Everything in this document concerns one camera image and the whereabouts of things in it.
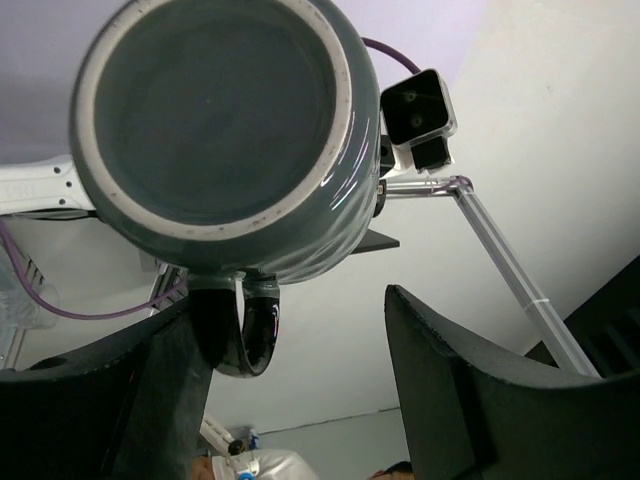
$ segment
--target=camera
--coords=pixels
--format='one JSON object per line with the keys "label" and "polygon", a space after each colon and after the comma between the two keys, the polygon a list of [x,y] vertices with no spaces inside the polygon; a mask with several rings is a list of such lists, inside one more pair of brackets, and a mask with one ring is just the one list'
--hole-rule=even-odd
{"label": "camera", "polygon": [[447,138],[455,133],[457,122],[447,85],[436,70],[386,89],[380,106],[395,160],[388,176],[411,166],[432,174],[453,162]]}

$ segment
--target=mug rim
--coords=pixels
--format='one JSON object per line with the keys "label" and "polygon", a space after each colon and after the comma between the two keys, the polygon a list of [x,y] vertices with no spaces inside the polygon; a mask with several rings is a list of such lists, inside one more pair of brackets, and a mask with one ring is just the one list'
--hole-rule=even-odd
{"label": "mug rim", "polygon": [[291,192],[267,209],[229,223],[195,225],[164,218],[131,198],[115,181],[98,147],[94,127],[94,104],[102,72],[120,40],[135,27],[144,14],[175,0],[147,0],[128,3],[94,41],[78,75],[74,92],[71,127],[75,129],[81,159],[102,194],[123,215],[147,229],[183,240],[215,241],[237,238],[261,230],[300,206],[330,174],[346,140],[351,120],[352,85],[346,53],[337,33],[322,12],[309,0],[271,0],[287,7],[310,27],[324,44],[333,66],[335,110],[322,153],[311,171]]}

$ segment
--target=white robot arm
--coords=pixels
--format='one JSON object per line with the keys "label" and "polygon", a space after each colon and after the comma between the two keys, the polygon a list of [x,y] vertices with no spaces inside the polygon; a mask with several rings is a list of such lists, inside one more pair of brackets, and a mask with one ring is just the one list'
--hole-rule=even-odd
{"label": "white robot arm", "polygon": [[95,210],[71,155],[0,167],[0,215],[60,208]]}

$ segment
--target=gray ceramic mug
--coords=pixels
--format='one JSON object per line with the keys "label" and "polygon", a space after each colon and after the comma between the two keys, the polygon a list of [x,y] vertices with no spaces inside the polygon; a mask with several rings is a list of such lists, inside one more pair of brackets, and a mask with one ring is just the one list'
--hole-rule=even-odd
{"label": "gray ceramic mug", "polygon": [[87,53],[70,143],[100,217],[189,269],[218,370],[255,376],[277,338],[278,285],[326,272],[366,232],[379,121],[364,44],[330,1],[145,0]]}

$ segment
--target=white wall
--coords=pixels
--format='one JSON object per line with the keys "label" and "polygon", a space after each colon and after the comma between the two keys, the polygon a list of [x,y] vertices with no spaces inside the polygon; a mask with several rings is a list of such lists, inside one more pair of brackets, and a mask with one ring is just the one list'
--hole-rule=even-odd
{"label": "white wall", "polygon": [[260,442],[261,448],[298,452],[323,480],[364,480],[409,460],[400,410],[274,432]]}

